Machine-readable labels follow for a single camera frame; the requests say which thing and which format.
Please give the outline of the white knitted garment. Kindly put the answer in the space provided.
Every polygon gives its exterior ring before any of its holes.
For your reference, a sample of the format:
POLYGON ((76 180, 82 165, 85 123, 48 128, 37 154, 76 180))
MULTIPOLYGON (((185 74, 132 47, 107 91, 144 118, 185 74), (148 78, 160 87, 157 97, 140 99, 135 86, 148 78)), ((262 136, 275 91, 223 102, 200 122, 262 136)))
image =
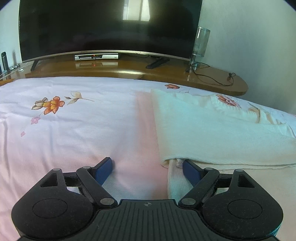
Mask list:
POLYGON ((151 92, 168 195, 181 199, 191 188, 185 160, 221 171, 249 169, 275 197, 295 197, 295 131, 253 104, 247 109, 222 96, 151 92))

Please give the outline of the pink floral bed sheet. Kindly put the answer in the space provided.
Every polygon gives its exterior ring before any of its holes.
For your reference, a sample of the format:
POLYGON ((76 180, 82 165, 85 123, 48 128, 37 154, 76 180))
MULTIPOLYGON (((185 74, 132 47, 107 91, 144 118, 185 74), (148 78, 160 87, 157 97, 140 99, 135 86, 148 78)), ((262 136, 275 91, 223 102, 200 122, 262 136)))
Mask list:
POLYGON ((152 89, 201 89, 120 78, 19 79, 1 87, 1 240, 17 240, 14 204, 53 168, 73 172, 105 157, 115 170, 104 188, 117 200, 168 198, 152 89))

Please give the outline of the small items on console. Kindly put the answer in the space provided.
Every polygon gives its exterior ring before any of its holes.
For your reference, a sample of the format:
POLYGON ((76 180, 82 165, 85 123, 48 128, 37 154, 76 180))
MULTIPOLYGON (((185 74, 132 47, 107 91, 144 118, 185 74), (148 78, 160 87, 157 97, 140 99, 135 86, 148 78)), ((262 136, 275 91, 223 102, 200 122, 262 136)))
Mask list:
POLYGON ((13 72, 13 71, 21 71, 24 67, 24 64, 23 63, 18 63, 14 66, 11 66, 10 67, 10 71, 13 72))

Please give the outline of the brown wooden tv console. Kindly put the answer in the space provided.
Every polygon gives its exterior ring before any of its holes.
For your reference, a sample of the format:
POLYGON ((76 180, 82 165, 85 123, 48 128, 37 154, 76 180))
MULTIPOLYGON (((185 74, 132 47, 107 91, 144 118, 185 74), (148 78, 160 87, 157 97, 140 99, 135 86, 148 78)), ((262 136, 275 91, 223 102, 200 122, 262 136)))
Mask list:
POLYGON ((75 61, 73 55, 55 56, 24 64, 21 71, 1 77, 1 85, 22 78, 86 76, 157 81, 230 96, 242 96, 248 91, 247 83, 234 72, 203 63, 196 70, 186 72, 189 63, 178 59, 148 69, 147 66, 155 61, 156 57, 129 54, 122 54, 118 60, 86 61, 75 61))

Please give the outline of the dark thermos bottle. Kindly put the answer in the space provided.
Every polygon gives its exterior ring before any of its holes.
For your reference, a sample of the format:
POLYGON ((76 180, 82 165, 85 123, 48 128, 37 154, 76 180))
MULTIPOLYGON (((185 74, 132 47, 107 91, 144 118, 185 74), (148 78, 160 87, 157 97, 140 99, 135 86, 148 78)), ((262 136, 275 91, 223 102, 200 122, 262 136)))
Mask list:
POLYGON ((8 64, 6 52, 2 52, 1 53, 1 60, 2 60, 2 63, 3 63, 4 70, 6 72, 10 72, 10 68, 9 68, 9 64, 8 64))

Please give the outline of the silver set-top box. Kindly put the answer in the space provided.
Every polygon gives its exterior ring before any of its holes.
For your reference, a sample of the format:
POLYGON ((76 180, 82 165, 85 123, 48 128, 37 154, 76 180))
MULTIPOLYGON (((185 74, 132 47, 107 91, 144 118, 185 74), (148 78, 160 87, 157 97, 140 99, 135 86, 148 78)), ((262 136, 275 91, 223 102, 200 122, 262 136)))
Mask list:
POLYGON ((117 60, 119 58, 118 53, 96 53, 96 54, 78 54, 74 55, 75 61, 83 60, 117 60))

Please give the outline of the large curved black television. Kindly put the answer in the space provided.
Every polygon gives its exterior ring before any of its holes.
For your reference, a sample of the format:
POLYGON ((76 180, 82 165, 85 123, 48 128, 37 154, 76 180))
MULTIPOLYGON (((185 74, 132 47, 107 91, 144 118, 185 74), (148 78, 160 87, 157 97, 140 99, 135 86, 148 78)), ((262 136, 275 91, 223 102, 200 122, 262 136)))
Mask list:
POLYGON ((21 57, 135 53, 188 60, 201 8, 201 1, 21 1, 21 57))

